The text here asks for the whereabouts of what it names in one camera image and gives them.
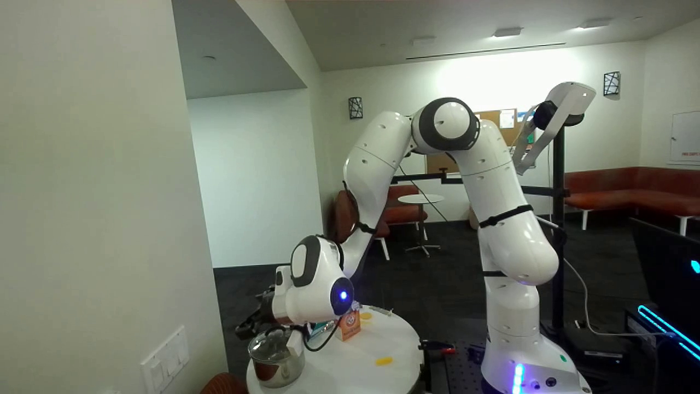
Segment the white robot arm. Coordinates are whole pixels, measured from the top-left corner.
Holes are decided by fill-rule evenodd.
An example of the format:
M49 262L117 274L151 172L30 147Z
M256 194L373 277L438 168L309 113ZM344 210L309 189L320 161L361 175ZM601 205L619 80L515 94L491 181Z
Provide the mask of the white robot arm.
M558 255L524 196L501 132L459 100L435 100L413 116L383 113L368 123L344 162L357 225L344 242L302 239L239 329L317 325L351 311L353 277L385 217L392 178L412 151L445 151L457 162L479 222L489 388L497 394L591 394L567 350L540 330L538 287L555 277Z

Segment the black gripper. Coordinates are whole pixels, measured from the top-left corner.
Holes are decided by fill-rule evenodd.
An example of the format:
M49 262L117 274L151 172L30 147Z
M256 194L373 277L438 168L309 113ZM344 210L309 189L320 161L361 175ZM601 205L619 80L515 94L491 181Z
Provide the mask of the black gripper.
M256 310L234 329L239 339L253 339L259 334L276 325L271 300L271 289L256 295Z

